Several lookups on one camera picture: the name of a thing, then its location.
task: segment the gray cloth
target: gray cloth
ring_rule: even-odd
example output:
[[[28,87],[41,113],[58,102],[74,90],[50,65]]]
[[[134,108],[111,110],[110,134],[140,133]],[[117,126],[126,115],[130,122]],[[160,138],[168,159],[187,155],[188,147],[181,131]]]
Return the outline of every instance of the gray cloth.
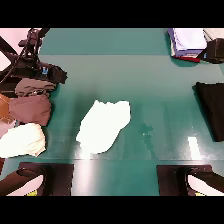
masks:
[[[56,87],[56,84],[35,80],[35,79],[22,79],[15,88],[15,93],[19,97],[24,96],[36,96],[36,95],[46,95],[49,97],[50,91],[53,91]]]
[[[51,103],[46,95],[19,97],[9,102],[9,113],[23,123],[46,126],[50,118]]]
[[[198,50],[198,49],[178,51],[177,48],[176,48],[176,42],[175,42],[175,38],[174,38],[173,28],[168,28],[168,33],[169,33],[170,38],[173,42],[173,48],[174,48],[174,51],[175,51],[175,56],[180,57],[180,56],[186,56],[187,54],[200,54],[202,52],[202,50]]]

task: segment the stack of folded cloth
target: stack of folded cloth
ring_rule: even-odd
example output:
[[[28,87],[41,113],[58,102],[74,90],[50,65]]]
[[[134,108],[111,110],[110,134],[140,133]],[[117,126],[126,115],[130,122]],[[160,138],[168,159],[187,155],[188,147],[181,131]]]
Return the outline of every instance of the stack of folded cloth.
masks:
[[[173,58],[200,62],[197,56],[207,47],[203,28],[168,28]]]
[[[203,28],[203,32],[207,42],[216,38],[224,39],[224,28]]]

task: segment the dark brown cloth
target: dark brown cloth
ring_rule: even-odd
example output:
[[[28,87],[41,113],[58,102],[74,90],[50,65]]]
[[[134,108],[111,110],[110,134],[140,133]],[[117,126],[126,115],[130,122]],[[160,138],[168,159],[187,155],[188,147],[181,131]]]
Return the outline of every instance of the dark brown cloth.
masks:
[[[196,83],[196,92],[216,142],[224,141],[224,83]]]
[[[19,97],[36,95],[47,95],[49,97],[48,92],[53,91],[55,87],[56,84],[51,82],[24,78],[17,84],[15,93]]]
[[[9,102],[9,113],[23,123],[46,126],[50,118],[51,103],[46,95],[20,97]]]

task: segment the green table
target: green table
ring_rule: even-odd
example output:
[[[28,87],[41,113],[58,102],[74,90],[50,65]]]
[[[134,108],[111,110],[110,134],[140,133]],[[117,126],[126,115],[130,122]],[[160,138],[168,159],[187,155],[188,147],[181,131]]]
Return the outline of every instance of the green table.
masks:
[[[224,67],[169,54],[165,29],[52,29],[40,58],[68,79],[51,94],[47,151],[7,159],[0,178],[22,161],[72,163],[72,195],[158,195],[158,164],[211,164],[224,175],[224,143],[213,142],[192,89],[224,82]],[[107,152],[88,160],[75,139],[96,99],[129,101],[131,122]],[[200,161],[188,137],[197,139]]]

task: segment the blue cloth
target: blue cloth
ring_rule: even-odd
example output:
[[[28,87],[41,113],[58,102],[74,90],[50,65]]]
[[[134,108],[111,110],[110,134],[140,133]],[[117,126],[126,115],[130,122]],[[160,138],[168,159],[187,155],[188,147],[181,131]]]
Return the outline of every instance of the blue cloth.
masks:
[[[198,49],[190,49],[190,50],[182,50],[182,51],[178,51],[176,48],[176,42],[175,42],[175,38],[174,38],[174,32],[173,32],[173,28],[168,28],[168,33],[170,35],[170,38],[173,42],[173,48],[175,51],[175,56],[177,57],[181,57],[181,56],[186,56],[187,54],[200,54],[202,52],[202,50],[198,50]]]

